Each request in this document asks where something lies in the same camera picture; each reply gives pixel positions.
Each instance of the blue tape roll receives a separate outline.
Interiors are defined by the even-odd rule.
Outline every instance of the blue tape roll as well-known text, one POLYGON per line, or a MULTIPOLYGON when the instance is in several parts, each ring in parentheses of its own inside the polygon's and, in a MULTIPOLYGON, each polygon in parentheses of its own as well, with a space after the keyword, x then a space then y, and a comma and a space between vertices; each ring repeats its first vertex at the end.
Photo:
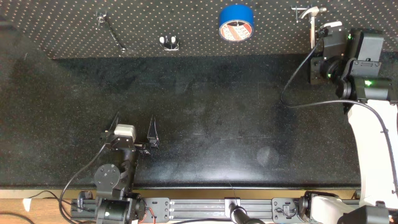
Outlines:
POLYGON ((253 11, 243 5, 224 8, 220 14, 219 33, 228 41, 242 41, 254 33, 253 11))

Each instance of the wooden surface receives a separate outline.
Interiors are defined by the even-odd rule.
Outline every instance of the wooden surface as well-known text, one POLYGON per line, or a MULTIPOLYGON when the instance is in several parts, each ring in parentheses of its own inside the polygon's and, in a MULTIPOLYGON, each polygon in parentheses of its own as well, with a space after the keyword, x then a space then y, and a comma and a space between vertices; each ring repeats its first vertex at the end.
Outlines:
MULTIPOLYGON (((30 218, 35 224, 43 223, 67 223, 61 216, 58 209, 58 201, 55 199, 32 199, 30 211, 27 212, 22 204, 22 199, 39 193, 41 190, 0 190, 0 212, 12 212, 30 218)), ((71 190, 65 194, 65 198, 76 198, 80 190, 71 190)), ((52 190, 57 196, 61 190, 52 190)), ((168 197, 172 199, 183 198, 225 198, 234 197, 232 190, 138 190, 143 197, 168 197)), ((237 197, 242 199, 271 199, 274 197, 300 197, 304 190, 235 190, 237 197)), ((342 199, 351 198, 354 190, 329 190, 342 199)), ((38 198, 51 197, 44 193, 38 198)), ((27 223, 26 221, 10 216, 0 215, 0 223, 27 223)))

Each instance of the black tabletop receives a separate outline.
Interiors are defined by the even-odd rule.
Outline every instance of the black tabletop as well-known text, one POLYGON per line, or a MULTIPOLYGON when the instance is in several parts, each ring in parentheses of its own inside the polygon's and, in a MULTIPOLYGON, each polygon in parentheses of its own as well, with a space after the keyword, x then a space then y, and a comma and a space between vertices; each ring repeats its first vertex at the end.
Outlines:
MULTIPOLYGON (((353 132, 341 105, 291 109, 279 94, 304 55, 50 60, 24 37, 2 44, 0 186, 60 188, 100 149, 118 111, 145 141, 152 115, 160 148, 141 156, 135 188, 341 188, 360 185, 353 132)), ((397 53, 381 75, 397 78, 397 53)), ((335 99, 306 67, 286 99, 335 99)), ((104 152, 72 188, 94 188, 104 152)))

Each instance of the perforated black board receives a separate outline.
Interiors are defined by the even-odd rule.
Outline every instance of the perforated black board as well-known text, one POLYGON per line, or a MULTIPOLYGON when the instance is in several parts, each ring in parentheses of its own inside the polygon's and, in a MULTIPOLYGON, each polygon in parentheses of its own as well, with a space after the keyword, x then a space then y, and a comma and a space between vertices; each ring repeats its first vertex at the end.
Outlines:
POLYGON ((296 23, 290 7, 311 4, 328 9, 317 17, 317 27, 341 21, 347 31, 378 29, 386 38, 383 50, 398 50, 396 1, 0 0, 0 13, 50 58, 291 54, 308 52, 310 24, 308 19, 296 23), (254 11, 255 33, 245 42, 227 42, 218 34, 220 12, 232 4, 254 11), (97 11, 108 12, 125 54, 104 26, 96 29, 97 11), (158 43, 168 34, 179 37, 178 52, 166 52, 158 43))

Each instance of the green light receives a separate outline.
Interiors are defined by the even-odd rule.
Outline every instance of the green light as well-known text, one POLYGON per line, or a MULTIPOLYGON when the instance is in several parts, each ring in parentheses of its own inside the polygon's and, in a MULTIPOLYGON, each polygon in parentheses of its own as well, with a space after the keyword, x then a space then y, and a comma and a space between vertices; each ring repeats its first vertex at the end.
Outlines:
POLYGON ((365 85, 369 86, 369 85, 372 85, 372 84, 373 84, 373 82, 371 82, 369 80, 365 80, 365 85))

